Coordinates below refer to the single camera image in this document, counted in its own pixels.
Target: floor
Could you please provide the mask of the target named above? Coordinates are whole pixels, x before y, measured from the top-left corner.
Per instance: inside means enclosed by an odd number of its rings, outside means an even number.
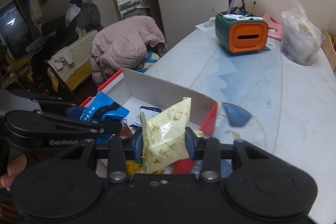
[[[89,77],[83,83],[81,83],[73,92],[75,93],[75,96],[71,95],[69,92],[59,86],[58,92],[52,89],[48,95],[61,97],[65,102],[80,105],[89,96],[96,96],[97,86],[92,80],[92,77]]]

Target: orange pen holder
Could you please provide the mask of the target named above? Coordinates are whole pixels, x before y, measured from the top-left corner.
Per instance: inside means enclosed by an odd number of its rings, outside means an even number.
[[[267,34],[268,25],[263,20],[227,20],[216,16],[216,36],[231,53],[261,50]]]

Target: finger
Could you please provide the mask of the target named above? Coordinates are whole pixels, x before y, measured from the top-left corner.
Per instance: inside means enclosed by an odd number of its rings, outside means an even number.
[[[11,185],[12,185],[13,181],[16,179],[16,177],[18,175],[19,174],[16,174],[16,175],[13,175],[13,176],[9,176],[8,173],[2,175],[1,178],[0,178],[2,186],[6,187],[6,189],[8,191],[10,191]]]
[[[8,175],[11,177],[13,175],[21,173],[27,165],[27,156],[25,154],[21,154],[17,158],[11,160],[7,165]]]

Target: sofa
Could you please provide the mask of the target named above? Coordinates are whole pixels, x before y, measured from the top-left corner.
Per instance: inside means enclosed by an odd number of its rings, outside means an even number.
[[[71,65],[64,63],[63,68],[57,70],[52,60],[48,61],[47,74],[55,91],[58,91],[58,85],[60,84],[66,90],[72,92],[91,75],[90,50],[97,33],[97,30],[93,30],[68,46],[73,58]]]

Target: white cardboard box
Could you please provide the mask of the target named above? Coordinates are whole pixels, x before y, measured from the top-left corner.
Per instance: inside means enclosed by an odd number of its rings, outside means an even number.
[[[128,69],[116,72],[98,91],[104,92],[130,111],[126,117],[128,125],[134,123],[141,106],[165,110],[182,101],[183,97],[191,97],[189,126],[194,130],[202,130],[207,136],[213,133],[217,102],[197,91]],[[80,106],[88,107],[92,100],[93,98],[89,97]],[[188,172],[191,164],[190,160],[189,163],[181,160],[177,165],[179,170]]]

